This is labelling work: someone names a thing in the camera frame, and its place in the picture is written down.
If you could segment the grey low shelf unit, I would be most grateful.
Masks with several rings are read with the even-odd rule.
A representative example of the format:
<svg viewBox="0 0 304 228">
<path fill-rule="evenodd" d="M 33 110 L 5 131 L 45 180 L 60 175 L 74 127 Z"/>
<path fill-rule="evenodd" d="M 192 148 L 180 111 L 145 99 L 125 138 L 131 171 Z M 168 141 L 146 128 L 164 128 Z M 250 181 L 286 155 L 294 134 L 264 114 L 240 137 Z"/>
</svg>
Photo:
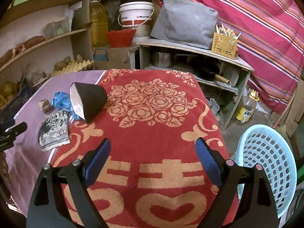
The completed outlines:
<svg viewBox="0 0 304 228">
<path fill-rule="evenodd" d="M 140 68 L 142 70 L 172 70 L 177 74 L 191 73 L 198 82 L 206 98 L 213 98 L 219 104 L 219 124 L 225 130 L 232 119 L 243 96 L 250 74 L 254 71 L 240 57 L 229 59 L 210 50 L 187 46 L 158 39 L 145 39 L 137 42 L 140 50 Z M 152 64 L 156 52 L 171 54 L 173 66 L 170 68 L 155 67 Z M 206 81 L 196 75 L 196 71 L 215 72 L 231 84 L 220 81 Z"/>
</svg>

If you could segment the striped pink red curtain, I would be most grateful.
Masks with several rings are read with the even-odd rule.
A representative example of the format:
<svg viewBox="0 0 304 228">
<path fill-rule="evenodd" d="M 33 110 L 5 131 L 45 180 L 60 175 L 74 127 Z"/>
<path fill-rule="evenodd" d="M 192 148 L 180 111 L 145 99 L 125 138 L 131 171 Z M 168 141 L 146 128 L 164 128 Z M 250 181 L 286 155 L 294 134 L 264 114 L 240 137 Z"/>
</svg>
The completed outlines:
<svg viewBox="0 0 304 228">
<path fill-rule="evenodd" d="M 191 1 L 215 9 L 219 22 L 235 32 L 239 56 L 254 69 L 250 85 L 272 111 L 282 113 L 303 69 L 303 14 L 295 1 Z"/>
</svg>

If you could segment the small brown paper scrap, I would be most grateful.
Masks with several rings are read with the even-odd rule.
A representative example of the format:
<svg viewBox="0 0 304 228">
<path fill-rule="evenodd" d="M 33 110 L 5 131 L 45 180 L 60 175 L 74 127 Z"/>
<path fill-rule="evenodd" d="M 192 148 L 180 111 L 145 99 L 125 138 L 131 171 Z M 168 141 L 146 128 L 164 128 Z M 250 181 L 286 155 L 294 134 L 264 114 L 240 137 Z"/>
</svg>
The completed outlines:
<svg viewBox="0 0 304 228">
<path fill-rule="evenodd" d="M 42 99 L 39 102 L 39 107 L 40 107 L 40 109 L 41 109 L 42 112 L 48 113 L 49 110 L 51 109 L 51 104 L 49 103 L 48 99 Z"/>
</svg>

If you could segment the steel pot in shelf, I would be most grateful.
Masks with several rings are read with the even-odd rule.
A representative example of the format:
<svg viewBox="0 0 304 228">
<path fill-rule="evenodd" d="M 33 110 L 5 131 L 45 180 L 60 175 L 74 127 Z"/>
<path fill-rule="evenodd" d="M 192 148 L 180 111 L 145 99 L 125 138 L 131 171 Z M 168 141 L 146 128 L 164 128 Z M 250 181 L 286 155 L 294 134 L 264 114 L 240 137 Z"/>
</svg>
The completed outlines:
<svg viewBox="0 0 304 228">
<path fill-rule="evenodd" d="M 170 68 L 173 66 L 171 54 L 167 52 L 156 52 L 153 56 L 153 66 L 160 68 Z"/>
</svg>

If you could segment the wooden wall shelf unit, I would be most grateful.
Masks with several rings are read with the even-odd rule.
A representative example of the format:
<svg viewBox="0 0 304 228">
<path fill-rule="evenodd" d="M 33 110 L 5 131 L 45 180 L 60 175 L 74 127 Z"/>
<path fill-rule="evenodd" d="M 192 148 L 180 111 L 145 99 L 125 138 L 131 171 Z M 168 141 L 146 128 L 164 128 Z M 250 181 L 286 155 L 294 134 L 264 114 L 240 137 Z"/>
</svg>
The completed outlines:
<svg viewBox="0 0 304 228">
<path fill-rule="evenodd" d="M 1 54 L 42 34 L 43 27 L 67 15 L 73 10 L 71 32 L 46 40 L 9 60 L 1 67 L 1 85 L 16 82 L 23 74 L 30 78 L 37 71 L 49 74 L 54 65 L 70 57 L 81 55 L 92 60 L 90 31 L 86 27 L 90 20 L 89 0 L 32 0 L 6 12 L 1 21 Z"/>
</svg>

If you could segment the blue plastic bag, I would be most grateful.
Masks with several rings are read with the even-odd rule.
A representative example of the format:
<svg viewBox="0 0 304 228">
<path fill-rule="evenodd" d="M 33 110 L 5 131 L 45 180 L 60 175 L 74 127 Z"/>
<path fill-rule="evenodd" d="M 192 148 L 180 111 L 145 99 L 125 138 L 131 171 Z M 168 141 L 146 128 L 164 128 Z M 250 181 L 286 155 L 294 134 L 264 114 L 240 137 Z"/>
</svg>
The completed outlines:
<svg viewBox="0 0 304 228">
<path fill-rule="evenodd" d="M 76 115 L 72 107 L 72 103 L 68 93 L 56 92 L 54 94 L 54 98 L 51 101 L 51 105 L 56 109 L 68 111 L 75 120 L 80 120 L 80 117 Z"/>
</svg>

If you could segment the black silver foil bag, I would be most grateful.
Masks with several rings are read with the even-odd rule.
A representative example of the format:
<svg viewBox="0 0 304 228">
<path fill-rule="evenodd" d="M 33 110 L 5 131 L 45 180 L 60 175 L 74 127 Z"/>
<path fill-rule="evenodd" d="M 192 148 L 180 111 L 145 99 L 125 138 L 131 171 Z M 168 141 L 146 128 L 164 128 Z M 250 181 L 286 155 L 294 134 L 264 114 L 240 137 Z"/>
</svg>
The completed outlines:
<svg viewBox="0 0 304 228">
<path fill-rule="evenodd" d="M 74 82 L 70 87 L 70 100 L 75 114 L 90 123 L 107 103 L 108 95 L 102 86 Z"/>
</svg>

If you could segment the purple table mat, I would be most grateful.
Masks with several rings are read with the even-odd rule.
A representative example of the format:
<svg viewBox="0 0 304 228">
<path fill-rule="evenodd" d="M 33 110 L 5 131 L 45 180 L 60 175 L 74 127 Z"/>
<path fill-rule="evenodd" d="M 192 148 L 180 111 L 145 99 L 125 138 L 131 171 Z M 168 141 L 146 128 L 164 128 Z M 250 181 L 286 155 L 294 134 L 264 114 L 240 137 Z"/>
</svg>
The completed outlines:
<svg viewBox="0 0 304 228">
<path fill-rule="evenodd" d="M 47 80 L 14 116 L 17 124 L 27 123 L 27 130 L 5 151 L 8 164 L 8 188 L 11 197 L 23 215 L 27 216 L 30 198 L 38 175 L 49 159 L 50 151 L 42 152 L 38 132 L 45 114 L 39 107 L 42 99 L 51 101 L 56 92 L 68 93 L 74 82 L 98 84 L 102 70 L 89 70 L 55 76 Z"/>
</svg>

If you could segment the yellow chopstick holder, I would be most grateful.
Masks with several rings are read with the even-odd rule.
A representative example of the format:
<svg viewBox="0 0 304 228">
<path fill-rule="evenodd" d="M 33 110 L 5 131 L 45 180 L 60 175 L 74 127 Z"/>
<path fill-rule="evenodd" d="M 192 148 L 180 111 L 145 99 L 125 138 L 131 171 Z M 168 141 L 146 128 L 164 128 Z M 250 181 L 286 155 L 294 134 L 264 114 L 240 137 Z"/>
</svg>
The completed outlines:
<svg viewBox="0 0 304 228">
<path fill-rule="evenodd" d="M 241 34 L 241 32 L 235 34 L 233 29 L 225 27 L 223 24 L 216 24 L 211 51 L 223 57 L 234 59 Z"/>
</svg>

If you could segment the cardboard box blue label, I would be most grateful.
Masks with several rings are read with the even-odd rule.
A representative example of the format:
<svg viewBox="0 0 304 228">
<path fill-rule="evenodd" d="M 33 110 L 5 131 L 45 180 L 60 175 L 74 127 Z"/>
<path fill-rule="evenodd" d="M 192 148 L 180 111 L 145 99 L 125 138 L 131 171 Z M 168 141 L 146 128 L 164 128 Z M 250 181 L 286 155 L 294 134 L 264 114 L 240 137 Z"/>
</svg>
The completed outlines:
<svg viewBox="0 0 304 228">
<path fill-rule="evenodd" d="M 93 59 L 94 59 L 94 61 L 107 62 L 108 61 L 107 49 L 106 48 L 95 48 L 94 53 L 93 53 Z"/>
</svg>

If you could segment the black white patterned packet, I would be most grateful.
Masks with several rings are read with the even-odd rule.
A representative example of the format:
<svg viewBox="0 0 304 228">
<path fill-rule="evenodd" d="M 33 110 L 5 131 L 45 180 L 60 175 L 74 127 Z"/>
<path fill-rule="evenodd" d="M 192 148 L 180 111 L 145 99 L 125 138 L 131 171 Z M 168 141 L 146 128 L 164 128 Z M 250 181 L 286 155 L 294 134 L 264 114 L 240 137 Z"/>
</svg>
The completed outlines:
<svg viewBox="0 0 304 228">
<path fill-rule="evenodd" d="M 41 151 L 49 151 L 70 143 L 68 121 L 69 114 L 66 110 L 45 116 L 38 132 Z"/>
</svg>

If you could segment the clear yellow label bottle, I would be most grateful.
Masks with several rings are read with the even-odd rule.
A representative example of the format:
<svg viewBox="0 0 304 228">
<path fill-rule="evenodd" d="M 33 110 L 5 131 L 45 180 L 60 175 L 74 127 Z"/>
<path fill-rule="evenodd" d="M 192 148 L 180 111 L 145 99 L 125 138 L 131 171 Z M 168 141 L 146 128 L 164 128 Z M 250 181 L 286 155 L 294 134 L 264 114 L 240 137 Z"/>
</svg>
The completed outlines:
<svg viewBox="0 0 304 228">
<path fill-rule="evenodd" d="M 249 88 L 247 95 L 242 97 L 234 114 L 238 123 L 245 124 L 251 119 L 255 113 L 259 99 L 259 93 Z"/>
</svg>

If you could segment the clear plastic storage box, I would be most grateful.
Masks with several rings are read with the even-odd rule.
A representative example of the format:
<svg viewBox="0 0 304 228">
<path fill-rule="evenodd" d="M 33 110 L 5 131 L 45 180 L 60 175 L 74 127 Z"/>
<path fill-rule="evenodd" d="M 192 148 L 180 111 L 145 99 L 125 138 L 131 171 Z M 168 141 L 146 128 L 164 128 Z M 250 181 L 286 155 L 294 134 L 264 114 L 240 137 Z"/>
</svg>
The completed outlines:
<svg viewBox="0 0 304 228">
<path fill-rule="evenodd" d="M 68 33 L 70 31 L 71 29 L 69 24 L 69 17 L 65 16 L 47 23 L 42 28 L 42 35 L 45 37 L 46 40 L 48 40 L 53 37 Z"/>
</svg>

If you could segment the dark blue plastic crate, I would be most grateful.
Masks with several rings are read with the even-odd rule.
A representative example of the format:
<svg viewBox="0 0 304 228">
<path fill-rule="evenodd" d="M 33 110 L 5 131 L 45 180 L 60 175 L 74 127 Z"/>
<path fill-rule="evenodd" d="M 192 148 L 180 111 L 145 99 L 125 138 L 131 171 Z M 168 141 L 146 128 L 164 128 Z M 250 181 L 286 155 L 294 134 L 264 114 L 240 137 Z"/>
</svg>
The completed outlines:
<svg viewBox="0 0 304 228">
<path fill-rule="evenodd" d="M 1 125 L 7 121 L 14 118 L 17 112 L 22 108 L 22 106 L 29 100 L 32 96 L 32 91 L 30 84 L 26 84 L 18 93 L 18 95 L 13 98 L 5 107 L 1 110 Z"/>
</svg>

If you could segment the yellow net potato bag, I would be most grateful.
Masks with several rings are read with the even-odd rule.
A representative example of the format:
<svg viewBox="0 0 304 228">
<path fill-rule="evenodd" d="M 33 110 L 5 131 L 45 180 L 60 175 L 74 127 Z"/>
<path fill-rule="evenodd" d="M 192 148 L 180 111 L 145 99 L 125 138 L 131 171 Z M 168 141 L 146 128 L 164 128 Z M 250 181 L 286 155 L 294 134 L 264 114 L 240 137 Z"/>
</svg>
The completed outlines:
<svg viewBox="0 0 304 228">
<path fill-rule="evenodd" d="M 0 108 L 3 109 L 8 103 L 10 103 L 15 96 L 19 93 L 19 87 L 17 83 L 7 81 L 4 87 L 1 89 L 1 104 Z"/>
</svg>

